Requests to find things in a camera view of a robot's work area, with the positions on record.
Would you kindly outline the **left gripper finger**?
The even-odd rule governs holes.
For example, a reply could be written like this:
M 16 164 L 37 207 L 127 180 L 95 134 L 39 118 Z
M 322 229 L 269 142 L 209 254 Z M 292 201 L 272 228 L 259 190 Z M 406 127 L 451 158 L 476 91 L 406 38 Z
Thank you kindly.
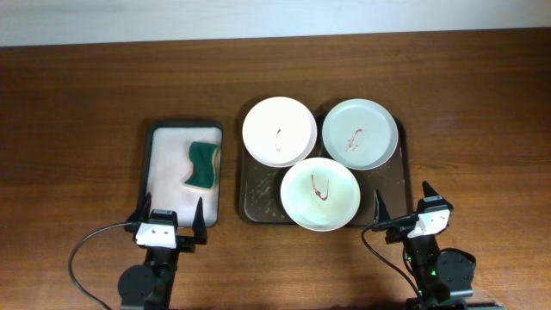
M 195 210 L 195 216 L 192 224 L 192 231 L 194 234 L 194 243 L 196 245 L 207 244 L 207 226 L 203 215 L 203 200 L 200 197 Z
M 149 218 L 152 195 L 147 193 L 139 198 L 136 209 L 127 218 L 128 222 L 145 222 Z

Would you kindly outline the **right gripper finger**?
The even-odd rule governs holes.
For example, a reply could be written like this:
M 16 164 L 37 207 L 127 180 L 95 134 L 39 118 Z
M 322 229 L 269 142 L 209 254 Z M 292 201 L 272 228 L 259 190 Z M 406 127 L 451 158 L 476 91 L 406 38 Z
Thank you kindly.
M 427 182 L 422 182 L 424 198 L 421 200 L 422 209 L 451 209 L 451 203 L 444 199 L 436 190 Z
M 386 204 L 383 201 L 381 193 L 378 189 L 374 191 L 375 195 L 375 210 L 374 210 L 374 223 L 380 224 L 391 219 Z

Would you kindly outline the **cream white plate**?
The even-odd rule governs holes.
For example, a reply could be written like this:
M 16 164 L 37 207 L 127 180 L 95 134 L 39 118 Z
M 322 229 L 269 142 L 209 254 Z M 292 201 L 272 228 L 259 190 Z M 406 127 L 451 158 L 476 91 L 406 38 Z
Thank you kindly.
M 355 176 L 342 164 L 308 158 L 286 172 L 280 197 L 293 222 L 311 231 L 329 232 L 354 218 L 361 191 Z

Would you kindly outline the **green and yellow sponge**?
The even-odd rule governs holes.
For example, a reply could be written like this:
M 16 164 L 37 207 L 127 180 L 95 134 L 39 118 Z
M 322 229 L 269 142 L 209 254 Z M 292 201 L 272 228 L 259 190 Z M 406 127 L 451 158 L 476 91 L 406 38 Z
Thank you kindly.
M 184 182 L 189 187 L 211 189 L 216 181 L 215 158 L 219 147 L 215 144 L 194 141 L 189 147 L 191 176 Z

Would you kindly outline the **pale green plate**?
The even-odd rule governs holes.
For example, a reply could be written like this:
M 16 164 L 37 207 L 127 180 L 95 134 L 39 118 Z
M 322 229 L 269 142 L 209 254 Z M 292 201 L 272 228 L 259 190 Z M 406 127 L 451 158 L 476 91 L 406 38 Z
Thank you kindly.
M 324 118 L 322 142 L 340 164 L 366 171 L 393 156 L 399 130 L 391 114 L 377 102 L 349 99 L 337 104 Z

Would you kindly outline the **pinkish white plate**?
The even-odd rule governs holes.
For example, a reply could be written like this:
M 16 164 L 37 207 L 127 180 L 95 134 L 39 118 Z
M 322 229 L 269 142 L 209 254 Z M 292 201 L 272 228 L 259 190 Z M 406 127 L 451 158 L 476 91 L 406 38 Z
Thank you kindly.
M 257 103 L 247 113 L 242 138 L 248 153 L 259 163 L 289 167 L 311 152 L 317 139 L 317 125 L 303 103 L 275 96 Z

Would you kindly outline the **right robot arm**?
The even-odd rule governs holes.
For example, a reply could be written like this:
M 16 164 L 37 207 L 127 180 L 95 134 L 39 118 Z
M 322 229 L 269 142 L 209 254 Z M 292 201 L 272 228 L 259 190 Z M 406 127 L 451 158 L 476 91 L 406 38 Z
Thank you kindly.
M 368 229 L 385 232 L 389 245 L 403 245 L 406 271 L 399 273 L 416 294 L 406 300 L 405 309 L 466 309 L 466 299 L 474 294 L 476 258 L 456 248 L 439 247 L 436 236 L 449 227 L 454 207 L 426 181 L 422 187 L 424 197 L 417 210 L 394 219 L 376 190 L 375 219 Z

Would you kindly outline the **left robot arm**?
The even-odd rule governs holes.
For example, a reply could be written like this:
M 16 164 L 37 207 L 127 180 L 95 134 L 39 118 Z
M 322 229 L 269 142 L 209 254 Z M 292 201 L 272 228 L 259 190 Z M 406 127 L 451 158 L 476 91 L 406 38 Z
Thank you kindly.
M 195 208 L 191 236 L 180 236 L 177 213 L 151 209 L 152 196 L 145 196 L 140 207 L 128 218 L 128 231 L 135 244 L 146 250 L 141 264 L 126 269 L 118 281 L 122 309 L 168 309 L 177 272 L 179 255 L 193 253 L 207 243 L 203 200 Z

